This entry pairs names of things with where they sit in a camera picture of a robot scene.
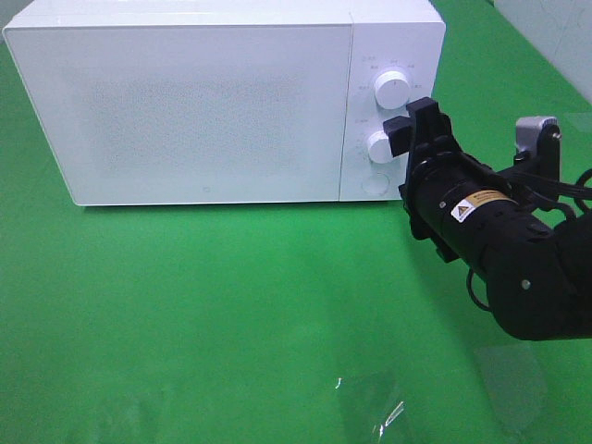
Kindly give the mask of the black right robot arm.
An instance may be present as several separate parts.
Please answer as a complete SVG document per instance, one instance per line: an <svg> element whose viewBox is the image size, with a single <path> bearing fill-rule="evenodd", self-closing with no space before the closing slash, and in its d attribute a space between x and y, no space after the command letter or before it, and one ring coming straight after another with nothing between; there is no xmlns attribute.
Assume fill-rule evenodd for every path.
<svg viewBox="0 0 592 444"><path fill-rule="evenodd" d="M383 129L390 154L408 157L400 194L413 236L484 281L481 309L517 339L589 338L591 175L561 181L557 119L518 119L513 163L501 171L461 148L433 99L409 103Z"/></svg>

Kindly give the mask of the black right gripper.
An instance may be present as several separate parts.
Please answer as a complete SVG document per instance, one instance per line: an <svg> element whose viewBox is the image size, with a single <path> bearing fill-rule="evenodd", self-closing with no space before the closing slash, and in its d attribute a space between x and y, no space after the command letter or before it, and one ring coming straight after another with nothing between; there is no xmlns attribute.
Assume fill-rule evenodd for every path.
<svg viewBox="0 0 592 444"><path fill-rule="evenodd" d="M468 218L479 205L471 197L483 192L488 200L508 201L511 187L491 167L458 149L450 118L429 97L406 105L409 116L383 122L390 153L409 152L407 176L400 186L413 236L429 239L446 263L476 251Z"/></svg>

